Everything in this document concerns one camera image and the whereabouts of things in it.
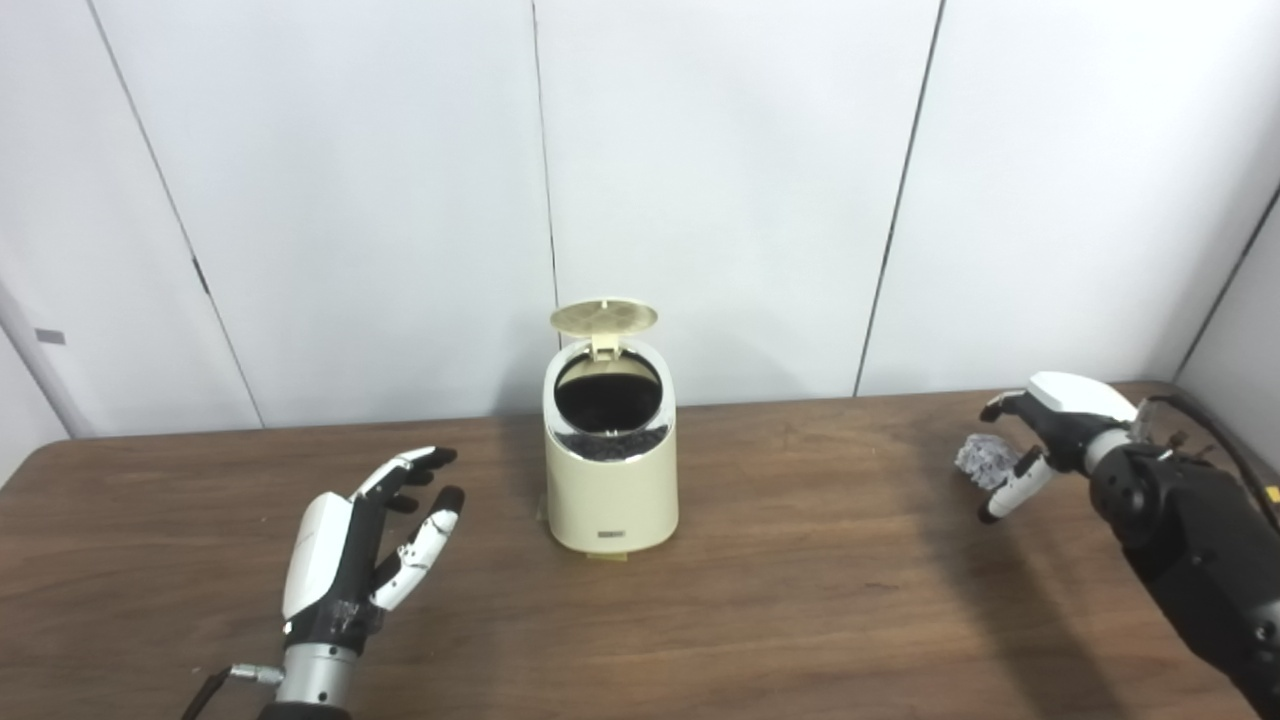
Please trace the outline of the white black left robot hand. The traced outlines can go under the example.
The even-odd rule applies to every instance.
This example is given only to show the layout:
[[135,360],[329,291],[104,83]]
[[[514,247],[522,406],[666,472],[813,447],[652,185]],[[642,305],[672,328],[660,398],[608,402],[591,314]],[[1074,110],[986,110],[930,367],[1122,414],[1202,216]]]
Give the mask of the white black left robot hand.
[[379,555],[390,512],[411,514],[419,501],[406,487],[433,482],[457,459],[453,448],[412,448],[387,460],[349,495],[325,492],[305,510],[282,601],[284,647],[332,644],[362,655],[435,566],[465,505],[465,492],[445,486],[421,524],[385,557]]

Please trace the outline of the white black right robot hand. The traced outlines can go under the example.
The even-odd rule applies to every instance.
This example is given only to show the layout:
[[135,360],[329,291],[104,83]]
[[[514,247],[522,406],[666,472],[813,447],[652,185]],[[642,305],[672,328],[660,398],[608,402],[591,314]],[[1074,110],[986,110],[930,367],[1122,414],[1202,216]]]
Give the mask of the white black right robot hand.
[[1021,420],[1039,443],[1005,471],[978,512],[995,524],[1065,474],[1088,477],[1112,448],[1134,441],[1139,409],[1112,386],[1066,372],[1037,372],[1024,389],[1002,392],[979,420]]

